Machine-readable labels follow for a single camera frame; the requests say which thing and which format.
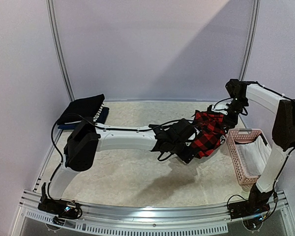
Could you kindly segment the red black plaid shirt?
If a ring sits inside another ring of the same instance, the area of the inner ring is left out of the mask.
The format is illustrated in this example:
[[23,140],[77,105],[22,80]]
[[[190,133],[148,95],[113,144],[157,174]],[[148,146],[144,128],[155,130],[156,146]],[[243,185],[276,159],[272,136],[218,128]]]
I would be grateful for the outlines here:
[[196,110],[193,117],[193,126],[199,130],[199,134],[191,143],[196,151],[195,157],[201,159],[210,156],[219,148],[226,138],[226,131],[223,124],[224,115],[212,111],[209,105],[206,111]]

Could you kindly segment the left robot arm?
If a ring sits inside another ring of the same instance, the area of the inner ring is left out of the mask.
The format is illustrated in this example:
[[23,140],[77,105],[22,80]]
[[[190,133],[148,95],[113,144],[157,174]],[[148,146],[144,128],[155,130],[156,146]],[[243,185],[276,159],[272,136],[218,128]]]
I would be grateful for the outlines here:
[[97,152],[138,149],[177,155],[188,164],[196,153],[191,144],[199,133],[195,124],[184,118],[142,127],[109,126],[85,119],[70,134],[63,151],[56,149],[60,163],[41,187],[43,203],[52,213],[60,213],[64,191],[79,173],[92,167]]

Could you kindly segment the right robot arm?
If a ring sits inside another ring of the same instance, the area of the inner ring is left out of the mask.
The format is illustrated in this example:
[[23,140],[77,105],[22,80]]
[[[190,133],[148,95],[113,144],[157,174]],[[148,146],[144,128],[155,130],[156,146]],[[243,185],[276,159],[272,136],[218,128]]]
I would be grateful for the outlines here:
[[255,214],[274,194],[274,189],[283,168],[295,150],[295,98],[289,98],[272,89],[262,86],[259,82],[230,79],[226,90],[231,98],[228,114],[223,123],[228,129],[237,124],[241,114],[249,102],[253,101],[275,115],[271,129],[271,153],[263,173],[253,184],[244,210]]

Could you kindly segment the pink plastic laundry basket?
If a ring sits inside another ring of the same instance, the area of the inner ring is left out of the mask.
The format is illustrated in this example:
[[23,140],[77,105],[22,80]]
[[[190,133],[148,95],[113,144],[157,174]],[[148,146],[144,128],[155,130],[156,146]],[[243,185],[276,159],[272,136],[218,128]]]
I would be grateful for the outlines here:
[[259,135],[262,135],[263,139],[267,141],[260,129],[235,128],[229,130],[226,143],[239,185],[246,186],[256,184],[261,192],[269,192],[273,188],[274,180],[277,179],[277,175],[286,159],[286,152],[283,151],[280,146],[276,144],[270,145],[267,141],[272,150],[263,173],[260,176],[246,176],[235,144],[235,142],[244,144],[253,142]]

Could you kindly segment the folded navy blue garment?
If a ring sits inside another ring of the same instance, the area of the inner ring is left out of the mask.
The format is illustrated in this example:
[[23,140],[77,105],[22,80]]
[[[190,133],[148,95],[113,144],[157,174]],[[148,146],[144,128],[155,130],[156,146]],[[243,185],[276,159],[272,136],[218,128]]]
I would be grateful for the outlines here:
[[[101,108],[98,113],[93,117],[93,122],[105,124],[107,117],[109,114],[109,108],[104,107]],[[82,112],[80,114],[78,112],[73,111],[64,111],[60,118],[57,121],[58,129],[61,130],[71,130],[75,129],[76,126],[83,120],[83,118],[89,118],[89,115],[82,115]]]

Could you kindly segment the folded black garment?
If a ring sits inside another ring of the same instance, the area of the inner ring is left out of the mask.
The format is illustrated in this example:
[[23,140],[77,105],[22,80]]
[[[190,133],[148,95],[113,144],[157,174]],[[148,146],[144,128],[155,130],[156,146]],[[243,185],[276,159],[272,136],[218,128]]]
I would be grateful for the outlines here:
[[82,121],[82,118],[93,118],[93,120],[96,120],[104,107],[104,99],[104,94],[100,94],[70,102],[57,120],[57,125],[79,123]]

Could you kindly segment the aluminium front rail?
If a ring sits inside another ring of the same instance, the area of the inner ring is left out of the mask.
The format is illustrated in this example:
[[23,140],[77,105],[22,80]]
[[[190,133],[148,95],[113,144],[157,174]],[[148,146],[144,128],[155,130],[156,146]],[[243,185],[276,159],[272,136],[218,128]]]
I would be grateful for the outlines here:
[[80,219],[54,222],[40,211],[40,195],[24,191],[19,202],[13,236],[295,236],[295,223],[287,199],[278,193],[269,201],[270,218],[232,219],[225,203],[190,207],[124,207],[83,203]]

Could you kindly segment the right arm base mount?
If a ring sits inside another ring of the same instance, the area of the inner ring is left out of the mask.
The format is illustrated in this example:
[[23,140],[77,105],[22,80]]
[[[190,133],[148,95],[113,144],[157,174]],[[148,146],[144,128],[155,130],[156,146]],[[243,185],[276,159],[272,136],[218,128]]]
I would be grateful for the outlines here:
[[[240,197],[242,198],[242,201],[230,203],[232,197]],[[244,199],[241,195],[232,195],[228,199],[226,206],[232,220],[259,215],[259,221],[263,222],[270,216],[272,216],[272,214],[275,212],[278,200],[278,197],[275,196],[273,199],[275,206],[273,210],[270,210],[270,205],[268,203],[261,204],[260,206],[251,207],[248,200]]]

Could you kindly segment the right aluminium corner post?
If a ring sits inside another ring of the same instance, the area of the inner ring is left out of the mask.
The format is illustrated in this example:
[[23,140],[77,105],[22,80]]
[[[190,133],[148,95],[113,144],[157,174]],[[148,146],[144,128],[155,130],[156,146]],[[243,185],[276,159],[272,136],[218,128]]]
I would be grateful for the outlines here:
[[254,38],[256,34],[259,9],[260,9],[260,0],[254,0],[252,11],[251,11],[248,36],[247,36],[246,45],[245,45],[244,58],[243,58],[243,62],[242,62],[239,77],[238,77],[240,81],[244,80],[247,67],[249,64],[249,59],[251,56]]

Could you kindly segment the aluminium corner post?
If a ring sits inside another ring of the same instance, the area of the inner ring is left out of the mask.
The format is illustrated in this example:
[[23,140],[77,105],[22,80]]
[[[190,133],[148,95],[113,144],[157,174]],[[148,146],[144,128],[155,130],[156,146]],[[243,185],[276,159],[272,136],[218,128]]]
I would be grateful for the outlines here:
[[259,9],[260,9],[260,0],[254,0],[252,11],[251,11],[248,36],[247,36],[246,45],[245,45],[244,58],[243,58],[243,62],[242,62],[239,77],[238,77],[240,81],[244,80],[247,67],[249,64],[249,59],[251,56],[254,38],[256,34]]
[[61,46],[57,19],[56,19],[55,3],[53,0],[46,0],[46,5],[47,5],[48,16],[49,16],[52,39],[54,42],[55,52],[56,52],[57,60],[59,63],[59,69],[61,72],[64,87],[67,92],[69,101],[72,102],[75,100],[75,96],[73,93],[72,85],[68,75],[68,71],[67,71],[67,67],[66,67],[66,63],[65,63],[65,59],[63,55],[63,50]]

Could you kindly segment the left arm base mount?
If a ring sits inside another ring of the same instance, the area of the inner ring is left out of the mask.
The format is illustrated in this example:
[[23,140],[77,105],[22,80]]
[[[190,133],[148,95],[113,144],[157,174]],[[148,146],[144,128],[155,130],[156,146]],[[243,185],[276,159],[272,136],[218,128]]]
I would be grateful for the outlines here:
[[38,210],[56,215],[58,218],[63,219],[79,219],[83,211],[81,204],[66,200],[54,200],[48,197],[45,189],[42,189],[42,195],[38,204]]

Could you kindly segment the left aluminium corner post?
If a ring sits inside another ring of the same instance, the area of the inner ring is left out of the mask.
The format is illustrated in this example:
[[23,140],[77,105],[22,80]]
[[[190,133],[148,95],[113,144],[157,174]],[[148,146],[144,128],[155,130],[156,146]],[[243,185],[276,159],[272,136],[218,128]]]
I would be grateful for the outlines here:
[[67,92],[69,101],[72,102],[75,100],[75,96],[73,93],[72,85],[68,75],[68,71],[67,71],[67,67],[66,67],[66,63],[65,63],[65,59],[63,55],[63,50],[61,46],[57,19],[56,19],[55,3],[53,0],[46,0],[46,5],[47,5],[48,16],[49,16],[52,39],[54,42],[55,52],[56,52],[57,60],[59,63],[59,69],[61,72],[64,87]]

